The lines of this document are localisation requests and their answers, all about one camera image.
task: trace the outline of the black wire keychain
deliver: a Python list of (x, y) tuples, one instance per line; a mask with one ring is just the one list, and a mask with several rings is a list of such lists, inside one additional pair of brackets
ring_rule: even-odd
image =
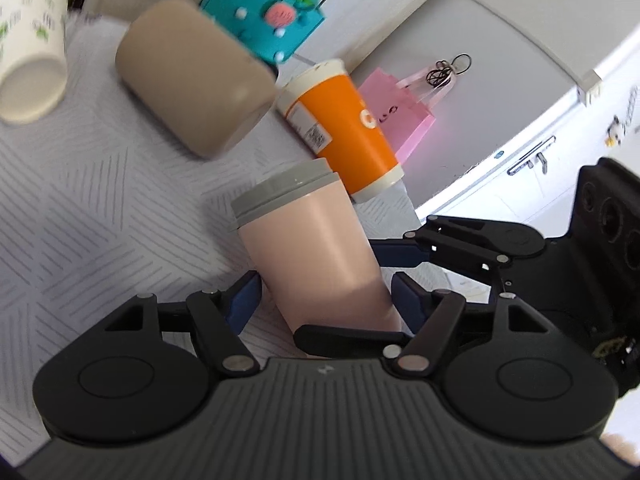
[[(468, 59), (468, 63), (463, 68), (456, 67), (456, 62), (460, 59)], [(436, 63), (436, 68), (431, 70), (426, 75), (425, 81), (434, 88), (446, 86), (450, 83), (451, 73), (454, 73), (455, 75), (465, 73), (471, 68), (472, 62), (473, 60), (471, 59), (471, 56), (469, 54), (458, 54), (455, 58), (453, 58), (453, 61), (451, 61), (451, 63), (446, 61), (445, 59), (440, 60)]]

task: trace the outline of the white tablecloth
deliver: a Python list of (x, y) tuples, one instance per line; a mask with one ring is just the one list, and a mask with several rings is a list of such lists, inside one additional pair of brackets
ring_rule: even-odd
[[(139, 292), (228, 287), (251, 268), (231, 200), (312, 156), (274, 114), (219, 160), (191, 156), (118, 82), (124, 30), (72, 20), (64, 102), (0, 125), (0, 454), (14, 464), (47, 439), (31, 397), (42, 364)], [(356, 209), (369, 237), (419, 226), (402, 184)], [(412, 273), (448, 285), (434, 267)], [(262, 362), (300, 355), (268, 293), (241, 337)]]

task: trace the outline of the pink tumbler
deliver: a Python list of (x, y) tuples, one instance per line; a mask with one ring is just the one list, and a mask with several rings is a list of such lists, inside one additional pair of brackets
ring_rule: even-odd
[(238, 234), (292, 332), (304, 324), (400, 330), (349, 196), (324, 158), (272, 176), (232, 208)]

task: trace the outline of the barcode label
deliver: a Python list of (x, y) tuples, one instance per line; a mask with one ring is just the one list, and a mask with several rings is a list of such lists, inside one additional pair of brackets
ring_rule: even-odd
[(287, 120), (295, 128), (305, 144), (316, 155), (331, 143), (332, 136), (316, 121), (309, 110), (302, 103), (296, 103), (291, 109)]

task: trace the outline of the pink paper bag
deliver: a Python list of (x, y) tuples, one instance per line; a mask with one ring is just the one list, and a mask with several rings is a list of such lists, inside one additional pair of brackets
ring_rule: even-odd
[(414, 93), (420, 82), (433, 69), (434, 67), (425, 68), (398, 81), (377, 68), (358, 88), (400, 164), (404, 164), (435, 122), (431, 107), (437, 104), (455, 83), (456, 75), (452, 72), (440, 86), (430, 88), (423, 94)]

